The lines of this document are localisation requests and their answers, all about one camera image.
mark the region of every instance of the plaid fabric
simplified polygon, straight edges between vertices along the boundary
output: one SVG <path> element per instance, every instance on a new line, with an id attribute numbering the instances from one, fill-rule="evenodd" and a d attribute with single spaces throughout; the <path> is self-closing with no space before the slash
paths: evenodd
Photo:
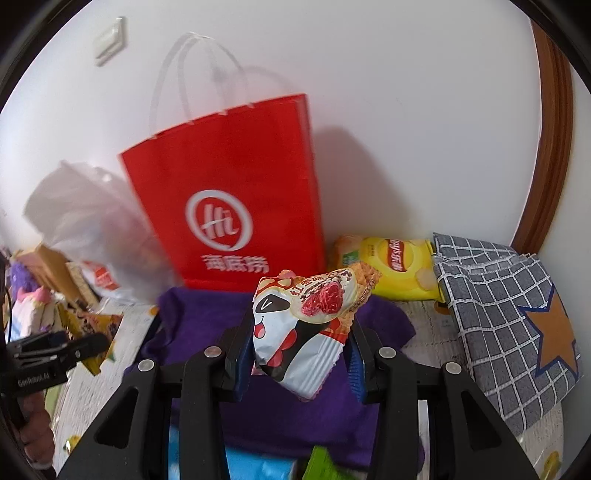
<path id="1" fill-rule="evenodd" d="M 519 435 L 578 380 L 561 361 L 538 375 L 540 335 L 517 308 L 546 306 L 550 276 L 536 255 L 517 255 L 510 247 L 438 234 L 435 243 L 435 275 L 458 323 L 470 374 Z M 479 252 L 477 244 L 485 249 Z M 443 256 L 452 251 L 454 258 Z M 474 262 L 466 263 L 470 258 Z M 580 372 L 578 349 L 576 358 Z"/>

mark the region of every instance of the black cable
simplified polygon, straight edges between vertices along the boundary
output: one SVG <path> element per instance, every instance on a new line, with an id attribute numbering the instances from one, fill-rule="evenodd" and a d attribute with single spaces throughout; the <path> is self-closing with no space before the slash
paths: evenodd
<path id="1" fill-rule="evenodd" d="M 8 298 L 8 340 L 6 343 L 10 342 L 10 337 L 12 336 L 12 299 L 10 298 L 10 294 L 7 288 L 4 288 L 4 294 Z"/>

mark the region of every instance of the human hand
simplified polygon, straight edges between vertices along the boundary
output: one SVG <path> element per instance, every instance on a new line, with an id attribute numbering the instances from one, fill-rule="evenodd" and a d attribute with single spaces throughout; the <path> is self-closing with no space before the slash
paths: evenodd
<path id="1" fill-rule="evenodd" d="M 27 424 L 18 432 L 25 445 L 25 453 L 33 462 L 51 464 L 56 446 L 50 428 L 51 418 L 45 410 L 43 392 L 23 398 L 22 413 Z"/>

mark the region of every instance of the silver screw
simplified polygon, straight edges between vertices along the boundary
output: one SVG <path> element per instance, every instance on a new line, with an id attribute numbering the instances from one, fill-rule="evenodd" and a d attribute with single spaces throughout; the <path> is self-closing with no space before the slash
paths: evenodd
<path id="1" fill-rule="evenodd" d="M 138 365 L 138 370 L 140 372 L 149 372 L 154 368 L 154 361 L 147 358 L 146 360 L 142 360 Z"/>
<path id="2" fill-rule="evenodd" d="M 396 356 L 396 350 L 391 346 L 383 346 L 378 350 L 378 353 L 382 358 L 394 358 Z"/>
<path id="3" fill-rule="evenodd" d="M 445 370 L 447 370 L 452 375 L 459 375 L 462 373 L 462 367 L 460 367 L 460 365 L 455 362 L 449 362 L 446 364 Z"/>
<path id="4" fill-rule="evenodd" d="M 217 345 L 208 346 L 205 349 L 205 356 L 207 358 L 216 358 L 222 354 L 222 349 Z"/>

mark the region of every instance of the light switch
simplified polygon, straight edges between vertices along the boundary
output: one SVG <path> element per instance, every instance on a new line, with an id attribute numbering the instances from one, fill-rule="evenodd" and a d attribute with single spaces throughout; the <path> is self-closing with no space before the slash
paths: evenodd
<path id="1" fill-rule="evenodd" d="M 95 65 L 100 67 L 125 47 L 125 18 L 119 17 L 95 40 Z"/>

